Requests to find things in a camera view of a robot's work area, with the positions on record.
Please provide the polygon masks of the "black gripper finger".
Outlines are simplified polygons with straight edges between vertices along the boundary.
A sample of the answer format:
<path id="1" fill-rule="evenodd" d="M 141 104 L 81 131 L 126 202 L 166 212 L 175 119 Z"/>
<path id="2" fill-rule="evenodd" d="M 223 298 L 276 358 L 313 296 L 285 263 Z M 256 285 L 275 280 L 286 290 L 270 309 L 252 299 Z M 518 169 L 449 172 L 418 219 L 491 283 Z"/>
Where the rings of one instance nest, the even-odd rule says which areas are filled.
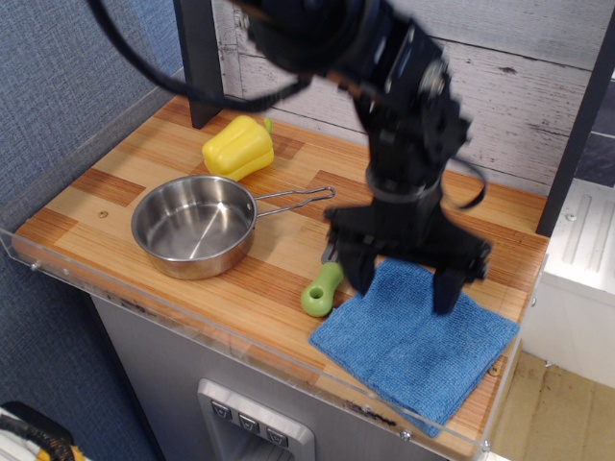
<path id="1" fill-rule="evenodd" d="M 342 252 L 339 262 L 349 283 L 359 294 L 366 294 L 375 276 L 377 254 Z"/>
<path id="2" fill-rule="evenodd" d="M 465 284 L 465 274 L 457 270 L 437 270 L 433 276 L 433 310 L 438 315 L 453 311 Z"/>

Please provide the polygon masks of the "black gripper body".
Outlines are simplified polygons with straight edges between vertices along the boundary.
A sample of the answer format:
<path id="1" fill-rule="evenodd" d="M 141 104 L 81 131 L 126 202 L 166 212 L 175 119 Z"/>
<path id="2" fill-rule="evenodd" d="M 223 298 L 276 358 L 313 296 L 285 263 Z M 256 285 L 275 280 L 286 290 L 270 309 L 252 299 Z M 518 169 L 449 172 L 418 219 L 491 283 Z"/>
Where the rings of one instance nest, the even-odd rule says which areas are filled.
<path id="1" fill-rule="evenodd" d="M 407 197 L 388 202 L 375 197 L 368 206 L 328 208 L 324 216 L 329 239 L 342 252 L 364 252 L 457 270 L 465 283 L 485 279 L 491 245 L 448 219 L 441 207 L 441 182 Z"/>

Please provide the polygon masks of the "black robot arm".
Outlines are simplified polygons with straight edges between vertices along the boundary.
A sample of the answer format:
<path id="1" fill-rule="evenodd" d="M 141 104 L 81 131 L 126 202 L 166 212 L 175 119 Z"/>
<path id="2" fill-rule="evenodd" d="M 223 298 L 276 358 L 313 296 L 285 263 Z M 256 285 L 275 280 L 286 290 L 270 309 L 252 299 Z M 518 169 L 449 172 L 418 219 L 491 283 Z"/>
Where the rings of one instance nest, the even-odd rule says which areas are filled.
<path id="1" fill-rule="evenodd" d="M 329 239 L 366 293 L 378 256 L 431 267 L 433 309 L 451 312 L 464 285 L 486 275 L 490 245 L 452 223 L 442 176 L 469 122 L 451 93 L 441 48 L 385 1 L 244 1 L 257 49 L 302 82 L 347 91 L 368 135 L 367 206 L 330 208 Z"/>

